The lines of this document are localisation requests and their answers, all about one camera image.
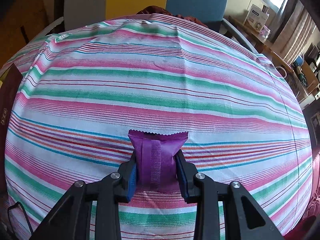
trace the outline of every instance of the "dark red cloth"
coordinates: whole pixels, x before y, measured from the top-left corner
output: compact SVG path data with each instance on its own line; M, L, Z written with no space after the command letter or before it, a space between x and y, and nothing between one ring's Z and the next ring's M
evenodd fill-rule
M159 13L159 14L165 14L165 15L170 15L170 16L175 16L177 18L180 18L180 19L185 19L187 21L190 21L190 22L193 22L193 23L196 23L196 24L199 24L203 27L206 27L207 28L207 25L203 24L202 22L200 22L197 18L195 17L192 17L192 16L182 16L180 14L178 15L173 15L172 13L168 12L166 9L163 9L159 6L156 6L156 5L151 5L151 6L148 6L146 8L144 8L143 10L139 11L137 14L152 14L152 13Z
M4 176L4 146L13 102L22 78L17 67L12 64L0 87L0 193L7 191Z
M311 198L308 207L303 214L302 219L310 216L320 215L320 181L319 181L319 167L320 167L320 146L312 149L312 189Z
M302 240L316 220L316 216L300 220L299 223L289 233L284 236L285 240Z

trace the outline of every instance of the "wooden table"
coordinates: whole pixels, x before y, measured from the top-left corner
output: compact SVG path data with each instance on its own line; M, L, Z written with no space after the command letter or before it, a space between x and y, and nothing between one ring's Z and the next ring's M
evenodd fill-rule
M284 68L289 72L293 73L294 70L274 51L271 50L271 47L273 43L268 41L265 37L260 35L259 33L255 32L251 28L243 25L240 21L237 19L234 19L232 16L229 16L229 22L236 28L241 29L244 31L250 38L252 38L256 45L254 48L258 51L258 53L264 54L266 57L268 57L274 64L283 65Z
M229 22L234 27L240 29L241 31L244 31L250 38L252 38L256 42L256 45L254 47L258 51L258 53L264 54L267 58L270 59L270 61L272 61L272 63L275 66L277 66L277 65L278 66L283 66L286 69L287 73L291 73L292 74L292 77L296 81L296 83L298 85L299 92L300 92L297 95L297 100L298 100L299 103L302 102L305 98L308 97L308 95L311 93L311 89L309 89L309 91L308 91L308 89L306 89L301 84L301 82L299 81L296 73L291 68L291 66L289 66L278 54L276 54L274 51L271 50L271 47L272 47L273 43L268 41L266 38L264 38L262 35L260 35L259 33L255 32L251 28L243 25L243 23L241 23L237 19L234 19L231 16L229 16Z
M234 19L232 16L229 16L229 22L234 27L236 27L236 28L238 27L241 30L243 30L250 38L252 38L256 42L256 45L254 48L259 53L262 53L262 51L264 50L265 47L268 47L268 48L272 47L273 44L270 41L268 41L265 37L263 37L262 35L260 35L256 31L252 30L251 28L243 25L243 23L241 23L237 19Z

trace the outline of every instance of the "chair armrest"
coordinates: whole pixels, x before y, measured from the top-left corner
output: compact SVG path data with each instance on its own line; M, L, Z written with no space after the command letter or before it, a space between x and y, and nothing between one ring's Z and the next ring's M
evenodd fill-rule
M222 25L227 29L228 32L230 32L236 40L245 47L247 50L251 51L254 54L258 54L257 50L252 46L252 44L239 32L236 27L234 27L230 22L228 22L226 19L222 19Z

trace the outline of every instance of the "bed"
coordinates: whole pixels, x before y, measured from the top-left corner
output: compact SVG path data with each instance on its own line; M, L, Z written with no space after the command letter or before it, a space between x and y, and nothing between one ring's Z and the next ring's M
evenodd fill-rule
M309 133L290 87L263 55L151 14L33 40L4 67L12 63L24 79L7 133L3 206L20 201L33 229L76 180L100 180L130 158L129 129L188 131L185 158L215 181L240 181L283 235L303 216L312 189ZM179 192L136 193L119 206L122 238L192 239L195 214ZM21 210L11 221L19 239L30 237Z

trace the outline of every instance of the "pink stripe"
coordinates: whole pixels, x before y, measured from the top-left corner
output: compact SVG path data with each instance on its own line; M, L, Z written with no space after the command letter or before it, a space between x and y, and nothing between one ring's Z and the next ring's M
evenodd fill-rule
M54 173L52 173L52 172L48 171L48 173L46 173L41 169L38 170L39 166L32 164L30 161L21 159L21 157L18 158L19 155L17 153L12 152L9 149L6 149L5 153L15 163L17 163L17 165L19 165L20 167L22 167L26 171L30 172L34 176L38 177L39 179L41 179L45 182L48 182L56 187L67 190L74 182L74 181L71 182L66 179L61 179L58 176L55 176Z
M306 160L309 158L309 155L305 154L302 157L304 160ZM254 177L252 177L252 180L250 182L244 181L244 186L248 191L252 191L256 188L262 187L263 185L266 185L267 183L274 181L275 179L285 175L286 173L289 173L290 171L292 171L297 167L296 165L297 165L296 162L290 162L289 166L286 166L280 170L277 169L275 173L272 173L272 171L270 171L270 173L266 172L262 174L259 178L256 178L256 181L254 181Z
M244 187L246 187L249 191L255 189L255 188L258 188L258 187L255 187L255 188L250 188L250 185L255 184L257 183L257 181L261 178L268 178L269 176L274 176L274 175L278 175L278 172L279 171L284 171L284 173L288 173L289 171L292 170L292 168L296 168L296 159L292 159L292 160L286 160L284 163L280 163L279 165L277 166L274 166L274 167L271 167L271 168L268 168L268 169L264 169L260 172L255 172L255 173L250 173L249 175L247 176L241 176L241 177L233 177L231 179L227 179L227 180L222 180L222 181L219 181L221 183L229 183L233 180L240 180L241 183L244 185Z
M183 19L178 19L175 17L166 16L166 15L159 15L159 14L126 16L126 18L133 18L133 19L139 19L142 17L145 20L149 20L149 21L153 21L153 20L164 21L169 24L181 26L182 28L188 28L192 31L195 31L195 32L201 33L203 35L206 35L210 38L213 38L214 40L218 40L218 41L222 42L223 44L226 44L229 47L232 47L233 49L240 51L241 53L245 54L247 57L250 57L252 59L254 58L253 54L251 52L249 52L247 49L245 49L242 46L236 44L235 42L227 39L223 35L220 35L219 33L211 31L203 26L200 26L198 24L195 24L195 23L183 20Z
M83 51L91 51L91 52L94 52L94 51L101 51L101 50L106 50L106 48L108 48L108 51L110 51L110 50L116 50L116 51L119 51L119 52L125 52L125 48L127 48L127 49L130 49L130 50L135 50L135 51L137 51L137 52L143 52L143 53L145 53L146 51L151 51L151 52L154 52L154 53L158 53L159 52L159 49L152 49L151 47L147 47L147 46L142 46L142 45L118 45L118 44L115 44L115 45L112 45L112 46L110 46L110 45L107 45L107 44L96 44L96 43L87 43L87 44L84 44L83 46L81 46L81 48L80 49L85 49L85 48L89 48L89 50L83 50ZM180 55L180 53L182 53L183 55L186 55L186 56L189 56L190 58L193 58L193 59L195 59L195 60L202 60L203 61L203 63L205 63L205 64L207 64L209 61L211 61L211 62L216 62L216 63L218 63L218 65L219 65L219 67L221 66L221 65L225 65L225 64L228 64L228 66L229 67L236 67L238 64L233 64L233 62L231 62L231 63L226 63L225 61L220 61L220 60L216 60L216 59L213 59L213 58L211 58L211 57L207 57L207 56L205 56L205 55L195 55L195 54L192 54L191 52L189 52L189 51L180 51L179 50L179 53L172 53L173 52L173 49L174 48L162 48L161 47L161 52L164 52L166 55L172 55L172 56L177 56L177 55ZM72 51L74 51L74 48L67 48L66 50L63 50L63 54L68 54L68 53L70 53L70 52L72 52ZM44 52L46 52L46 53L49 53L48 55L47 55L47 57L51 57L50 56L50 53L52 54L57 54L57 53L59 53L60 55L61 55L61 53L62 52L49 52L49 48L47 48ZM216 53L218 53L218 57L219 56L221 56L220 54L221 54L221 52L219 52L219 51L216 51L216 50L213 50L213 49L210 49L210 51L209 51L211 54L213 53L213 52L216 52ZM235 57L232 57L232 59L234 59L234 60L237 60L237 61L239 61L239 59L238 58L235 58ZM252 66L251 64L249 64L249 63L246 63L246 62L242 62L241 61L241 66L243 65L243 64L246 64L246 65L248 65L248 69L253 69L253 70L255 70L255 71L259 71L259 72L261 72L260 74L262 75L262 76L264 76L265 78L270 78L269 77L269 75L267 74L267 73L265 73L264 71L262 71L262 70L260 70L260 69L257 69L257 67L254 67L254 66ZM257 75L257 74L254 74L254 73L250 73L248 76L255 76L256 78L258 78L259 79L259 82L264 82L264 80L265 79L263 79L263 78L260 78L260 76L259 75Z
M128 33L128 31L127 30L120 30L120 31L118 31L117 33L116 33L116 36L117 37L121 37L121 34L122 33ZM131 33L131 32L129 32L129 34L130 34L130 36L145 36L144 34L137 34L137 33ZM164 40L166 40L166 41L170 41L170 40L172 40L173 42L176 42L176 38L171 38L171 37L158 37L158 36L152 36L153 38L161 38L161 39L164 39ZM190 42L187 42L187 41L185 41L185 40L180 40L180 42L182 42L182 43L185 43L188 47L194 47L194 46L196 46L196 47L198 47L199 49L201 49L202 51L203 50L207 50L210 54L212 54L213 52L215 52L215 53L218 53L217 54L217 56L220 56L220 55L223 55L223 57L230 57L231 59L233 59L233 60L236 60L236 61L241 61L241 64L243 65L243 64L247 64L248 65L248 67L249 68L252 68L253 66L252 65L250 65L250 64L248 64L248 63L245 63L245 62L243 62L242 60L239 60L238 58L236 58L236 57L232 57L232 56L230 56L230 55L226 55L225 53L223 53L223 52L219 52L219 51L216 51L216 50L214 50L214 49L209 49L209 48L207 48L207 47L203 47L203 46L198 46L198 45L194 45L193 43L190 43ZM54 43L52 43L52 47L54 48L54 47L56 47L57 46L57 44L54 44ZM84 46L88 46L88 44L85 44L85 43L83 43L83 46L79 46L79 47L84 47ZM47 47L47 48L45 48L44 49L44 53L48 53L47 54L47 57L51 57L50 55L51 54L59 54L59 55L64 55L64 54L68 54L68 53L70 53L70 52L72 52L72 51L74 51L74 48L66 48L66 49L64 49L64 50L62 50L62 51L60 51L60 52L50 52L49 51L49 48Z
M11 183L13 183L15 186L11 185L11 187L19 193L20 196L22 196L23 198L27 199L28 201L30 201L31 203L33 203L35 206L37 206L38 208L40 208L41 210L45 211L45 212L49 212L51 210L52 207L49 207L48 205L42 203L41 201L37 200L35 197L33 197L31 194L29 194L26 190L24 190L23 188L21 188L17 183L15 183L12 179L10 179L8 176L6 176L6 179L9 180Z
M110 24L112 24L112 25L116 24L116 25L119 25L119 26L122 25L122 22L119 22L119 23L107 22L107 23L110 23ZM175 24L176 24L177 26L179 26L181 23L184 23L183 20L181 20L180 22L176 22ZM213 43L212 40L207 40L205 37L198 36L198 35L195 34L195 33L186 32L185 29L180 29L179 31L184 32L184 33L187 33L187 35L194 36L194 37L196 37L196 38L198 38L198 39L204 40L205 42L209 42L209 43L210 43L210 41L211 41L211 43ZM226 39L226 38L222 39L221 37L223 37L223 36L221 36L221 35L220 35L220 36L219 36L219 35L218 35L218 36L215 36L215 35L214 35L214 36L211 37L211 38L214 38L215 40L223 41L224 44L227 44L227 45L229 45L229 46L231 46L231 47L235 47L235 48L237 48L237 49L240 49L242 53L247 54L247 55L249 55L252 59L254 59L253 54L251 54L249 51L247 51L247 50L244 49L244 48L241 48L240 46L236 46L235 43L232 42L232 41L230 41L229 39Z
M57 111L48 111L48 109L39 109L38 107L24 107L24 109L27 110L35 110L39 113L44 113L46 115L52 115L52 116L59 116L59 117L65 117L65 118L72 118L72 117L77 117L76 119L79 120L89 120L89 121L96 121L97 118L95 116L92 116L91 118L89 116L84 117L83 113L79 113L79 114L74 114L74 113L66 113L63 114L64 112L57 112ZM223 124L219 124L219 123L212 123L212 125L215 125L215 129L212 126L190 126L190 123L180 123L180 124L175 124L173 123L173 125L170 126L169 123L167 124L154 124L154 125L150 125L150 122L138 122L137 120L126 120L126 119L116 119L115 115L110 115L110 117L108 118L104 118L104 120L99 120L100 123L108 123L108 124L122 124L125 126L132 126L132 127L136 127L136 128L141 128L141 129L145 129L145 125L143 124L147 124L149 126L150 129L161 129L161 128L166 128L166 130L172 130L172 131L177 131L177 130L188 130L188 131L192 131L192 132L206 132L206 133L221 133L221 132L232 132L232 131L236 131L236 132L259 132L259 133L265 133L266 128L268 128L268 132L269 133L276 133L278 135L280 134L289 134L291 135L292 132L290 132L290 129L272 129L272 127L268 126L258 126L255 123L248 123L248 124L238 124L237 126L229 126L229 125L225 125L223 126Z
M276 213L274 213L270 218L273 221L278 220L282 214L285 214L287 212L287 210L295 209L293 207L296 207L299 192L305 192L307 190L307 186L308 186L308 183L304 183L303 185L301 185L301 187L298 189L298 191L295 193L295 195L292 196L291 199L282 208L280 208Z
M152 65L149 65L148 63L141 64L141 62L138 65L135 65L133 62L127 64L127 63L123 63L123 62L115 63L113 61L112 63L104 63L103 67L114 67L115 64L116 64L117 67L122 67L122 68L159 70L158 67L153 67ZM63 66L63 67L67 68L67 67L74 66L74 64L69 61L68 63L62 63L60 66ZM259 81L258 82L260 84L266 83L265 85L267 85L268 87L274 88L278 93L282 94L284 96L284 98L279 97L279 94L274 92L274 91L272 93L270 93L271 90L259 89L257 87L253 87L253 86L249 85L248 83L245 84L243 82L239 82L239 80L230 78L228 75L225 75L224 73L220 73L219 75L217 75L217 74L213 75L212 73L207 73L207 74L203 75L203 74L197 73L196 71L190 72L188 70L188 68L185 68L182 71L181 68L175 70L174 67L163 69L163 71L167 71L169 73L179 73L179 74L183 74L183 72L185 72L190 76L206 78L206 79L209 79L209 80L212 80L212 81L215 81L215 82L228 83L228 84L237 86L237 87L245 89L245 90L249 90L249 91L253 91L255 93L259 93L261 95L270 96L270 97L274 98L277 102L279 102L281 104L283 104L283 100L284 100L286 105L290 106L292 109L295 109L299 113L301 112L301 109L297 108L296 99L290 93L286 92L288 90L288 88L284 87L282 85L282 87L280 87L280 89L277 89L277 87L275 87L274 80L273 80L273 82L259 82Z
M294 209L292 209L287 215L284 217L284 219L281 221L280 224L278 224L277 228L280 232L289 232L292 225L292 220L294 217Z
M55 104L57 106L60 106L59 109L63 109L66 106L76 107L76 108L86 108L86 109L101 109L102 111L119 111L122 113L136 113L140 114L141 116L161 116L161 120L171 119L173 117L178 118L179 120L199 120L201 122L203 121L209 121L212 122L214 125L217 125L215 129L217 129L219 126L225 127L226 124L233 124L234 127L237 127L238 124L241 123L255 123L260 124L263 126L268 127L269 131L272 131L272 129L282 129L286 130L289 129L289 126L279 124L279 123L271 123L267 122L265 120L261 120L258 118L228 118L228 117L222 117L222 116L216 116L216 115L209 115L209 114L194 114L194 113L180 113L180 112L167 112L167 111L161 111L161 110L152 110L152 109L140 109L135 107L129 107L129 106L116 106L116 105L104 105L104 104L95 104L95 103L82 103L82 102L76 102L76 101L58 101L58 100L49 100L45 98L30 98L27 99L23 93L17 94L17 98L21 100L22 102L40 102L43 105L48 105L47 103ZM296 128L292 126L293 132L298 133L307 133L307 128Z
M35 103L35 102L28 102L28 104L25 104L24 102L22 102L22 101L19 101L19 104L21 105L21 107L23 107L23 108L25 108L25 107L28 107L28 108L30 108L30 109L47 109L43 104L41 104L41 103ZM48 107L48 109L50 109L50 110L53 110L53 111L56 111L56 108L57 108L57 105L55 105L55 104L50 104L49 105L49 107ZM82 109L78 109L78 108L75 108L75 107L68 107L68 108L66 108L65 110L70 110L71 112L70 112L70 114L72 114L72 113L74 113L74 112L80 112L81 114L82 113L86 113L86 114L88 114L88 115L93 115L93 116L97 116L97 115L100 115L100 117L105 117L105 111L103 111L103 110L100 110L100 109L96 109L96 111L94 111L92 108L89 108L89 109L87 109L87 108L82 108ZM288 115L285 115L284 114L284 112L282 112L282 113L278 113L278 112L275 112L276 114L282 114L284 117L288 117ZM135 120L136 119L139 119L140 121L153 121L154 119L148 119L147 117L143 117L143 116L139 116L139 115L136 115L136 114L134 114L134 113L132 113L132 114L129 114L128 116L130 116L130 117L133 117ZM298 118L295 118L295 117L292 117L292 119L295 119L295 120L297 120L297 121L304 121L304 120L300 120L300 119L298 119ZM167 120L167 122L166 123L169 123L169 124L176 124L176 121L175 122L170 122L169 120ZM197 123L197 122L194 122L195 124L197 124L197 125L200 125L201 126L201 124L202 125L204 125L204 124L206 124L206 123L208 123L208 125L209 125L209 127L211 126L211 122L201 122L201 123Z
M131 201L126 203L121 203L122 206L128 207L138 207L138 208L156 208L156 209L173 209L173 208L184 208L190 206L196 206L196 204L187 204L185 203L184 199L181 198L180 200L157 200L154 201L153 199L144 198L144 199L135 199L132 198Z
M67 118L70 118L71 116L78 117L79 119L87 119L87 120L96 120L97 116L99 117L100 122L108 122L108 123L123 123L128 124L136 123L139 125L147 124L148 126L152 127L161 127L161 126L172 126L172 127L181 127L182 129L186 129L188 126L192 125L192 128L196 127L196 130L204 129L207 132L211 131L213 129L213 125L215 132L217 131L232 131L236 130L239 131L240 128L247 128L248 130L255 130L255 131L261 131L265 132L266 129L268 129L270 132L278 132L278 133L286 133L291 134L292 129L289 126L285 126L285 128L274 128L272 126L266 126L266 125L259 125L256 123L245 123L245 122L239 122L239 124L226 123L224 125L221 125L219 122L194 122L194 120L185 120L177 124L176 121L167 120L165 124L159 124L159 119L155 117L149 117L149 116L139 116L134 114L127 114L123 115L121 112L118 114L116 111L86 111L79 108L72 108L72 107L65 107L64 111L60 111L59 106L51 107L51 106L45 106L43 104L28 104L27 106L21 105L21 108L23 109L29 109L29 110L35 110L38 112L43 112L46 114L52 114L57 116L65 116Z
M59 167L53 166L51 163L43 162L43 161L35 158L33 155L30 155L29 153L22 152L21 150L16 148L13 144L11 144L9 141L6 142L6 147L9 147L10 149L12 149L12 151L15 151L16 153L18 153L20 155L23 155L25 158L27 158L31 162L37 162L37 163L39 163L40 166L45 167L46 169L50 169L51 171L54 171L57 174L61 173L64 176L67 176L67 177L72 178L74 180L82 179L82 180L88 181L88 182L95 182L100 179L98 177L89 177L87 174L84 174L84 173L75 173L73 171L68 170L67 168L61 169Z

